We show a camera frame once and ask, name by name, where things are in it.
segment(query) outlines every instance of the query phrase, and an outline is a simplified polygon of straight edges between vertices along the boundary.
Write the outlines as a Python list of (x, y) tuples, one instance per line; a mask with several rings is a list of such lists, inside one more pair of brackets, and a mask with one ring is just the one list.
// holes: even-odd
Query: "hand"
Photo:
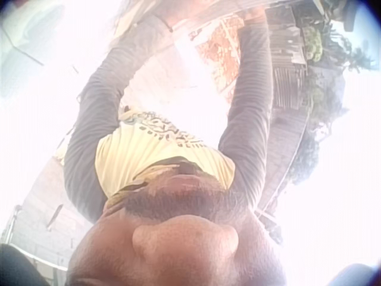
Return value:
[(179, 22), (192, 18), (218, 0), (162, 0), (154, 14), (162, 19), (169, 28)]
[(242, 11), (239, 16), (243, 18), (245, 24), (266, 23), (267, 21), (266, 11), (263, 7)]

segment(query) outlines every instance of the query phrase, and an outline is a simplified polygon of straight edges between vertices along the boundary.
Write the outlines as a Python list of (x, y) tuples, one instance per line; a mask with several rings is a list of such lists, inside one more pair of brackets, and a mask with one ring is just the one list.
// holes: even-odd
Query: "man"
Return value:
[(284, 285), (275, 245), (254, 215), (273, 100), (264, 10), (240, 31), (241, 67), (218, 150), (154, 113), (118, 119), (134, 73), (176, 23), (208, 5), (169, 2), (122, 37), (83, 90), (65, 183), (95, 225), (73, 254), (67, 284)]

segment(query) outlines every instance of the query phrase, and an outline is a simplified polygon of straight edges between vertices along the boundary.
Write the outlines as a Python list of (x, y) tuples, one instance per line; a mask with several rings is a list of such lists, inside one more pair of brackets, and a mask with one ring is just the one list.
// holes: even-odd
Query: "raised arm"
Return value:
[(94, 165), (98, 142), (118, 128), (119, 103), (136, 71), (170, 39), (170, 31), (162, 20), (156, 16), (144, 19), (122, 36), (81, 93), (64, 175), (69, 199), (91, 222), (100, 217), (107, 199)]
[(246, 192), (251, 209), (261, 198), (273, 104), (273, 72), (264, 10), (239, 31), (241, 67), (219, 150), (236, 165), (232, 191)]

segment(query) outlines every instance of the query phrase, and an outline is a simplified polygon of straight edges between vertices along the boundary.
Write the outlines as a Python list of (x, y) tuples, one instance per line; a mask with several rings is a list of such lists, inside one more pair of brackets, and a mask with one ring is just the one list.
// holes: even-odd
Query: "gray sleeve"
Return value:
[(118, 128), (118, 106), (135, 72), (170, 42), (171, 33), (163, 22), (154, 16), (144, 19), (122, 36), (82, 91), (64, 176), (69, 199), (91, 222), (102, 215), (107, 200), (95, 170), (98, 142)]
[(266, 175), (267, 139), (273, 105), (273, 72), (267, 23), (240, 30), (241, 66), (228, 124), (219, 150), (235, 165), (232, 190), (246, 193), (255, 210)]

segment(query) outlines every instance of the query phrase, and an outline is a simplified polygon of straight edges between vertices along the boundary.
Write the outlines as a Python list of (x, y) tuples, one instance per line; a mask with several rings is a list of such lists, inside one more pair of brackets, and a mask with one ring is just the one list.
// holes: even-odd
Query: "long sleeve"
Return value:
[(246, 193), (255, 210), (266, 175), (266, 152), (273, 104), (273, 72), (267, 23), (239, 31), (241, 67), (227, 128), (219, 150), (235, 165), (231, 190)]
[(171, 33), (154, 16), (126, 32), (81, 94), (79, 116), (65, 157), (67, 194), (78, 211), (95, 222), (106, 202), (95, 170), (98, 142), (119, 126), (118, 106), (134, 74), (155, 51), (171, 42)]

